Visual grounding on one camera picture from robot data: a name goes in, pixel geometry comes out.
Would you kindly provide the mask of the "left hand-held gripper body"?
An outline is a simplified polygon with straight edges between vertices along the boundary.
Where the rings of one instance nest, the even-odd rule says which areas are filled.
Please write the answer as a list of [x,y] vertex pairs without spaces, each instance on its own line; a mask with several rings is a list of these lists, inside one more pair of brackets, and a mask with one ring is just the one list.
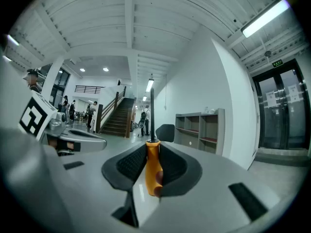
[[41,94],[33,90],[31,93],[18,128],[36,140],[42,140],[47,135],[59,137],[67,126],[65,114],[58,112]]

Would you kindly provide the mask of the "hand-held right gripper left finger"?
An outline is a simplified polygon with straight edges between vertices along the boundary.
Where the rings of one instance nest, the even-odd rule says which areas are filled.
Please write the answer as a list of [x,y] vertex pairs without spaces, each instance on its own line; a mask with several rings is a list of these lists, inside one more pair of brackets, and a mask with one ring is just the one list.
[[140,230],[135,197],[146,159],[143,142],[59,157],[74,230]]

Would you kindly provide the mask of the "person's right hand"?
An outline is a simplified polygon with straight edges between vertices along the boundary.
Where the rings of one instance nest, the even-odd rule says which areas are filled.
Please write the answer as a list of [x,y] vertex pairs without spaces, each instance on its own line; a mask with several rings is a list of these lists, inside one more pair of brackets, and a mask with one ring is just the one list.
[[156,197],[160,197],[161,189],[163,188],[163,171],[162,170],[156,174],[155,179],[156,179],[158,186],[154,188],[154,194]]

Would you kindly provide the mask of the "person's left hand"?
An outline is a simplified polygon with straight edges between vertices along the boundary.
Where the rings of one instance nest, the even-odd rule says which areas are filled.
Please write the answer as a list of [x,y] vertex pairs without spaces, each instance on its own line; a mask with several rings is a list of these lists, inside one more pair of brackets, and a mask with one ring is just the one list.
[[74,154],[74,143],[47,135],[48,145],[53,147],[58,156],[67,156]]

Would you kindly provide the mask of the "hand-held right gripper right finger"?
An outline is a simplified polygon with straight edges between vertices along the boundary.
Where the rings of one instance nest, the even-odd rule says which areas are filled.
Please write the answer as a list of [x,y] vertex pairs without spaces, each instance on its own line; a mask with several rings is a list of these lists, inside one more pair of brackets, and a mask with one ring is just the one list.
[[233,161],[173,143],[160,145],[163,188],[145,196],[146,233],[229,233],[275,207],[279,196]]

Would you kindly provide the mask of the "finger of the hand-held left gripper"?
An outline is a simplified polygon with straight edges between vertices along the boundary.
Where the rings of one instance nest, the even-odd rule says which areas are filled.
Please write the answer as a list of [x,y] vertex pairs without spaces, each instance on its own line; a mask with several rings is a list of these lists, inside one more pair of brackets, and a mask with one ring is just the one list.
[[59,139],[73,142],[74,152],[95,152],[102,151],[107,145],[106,140],[74,140],[66,136],[66,131],[60,134]]
[[74,140],[104,140],[100,136],[97,136],[93,133],[73,128],[66,129],[66,136]]

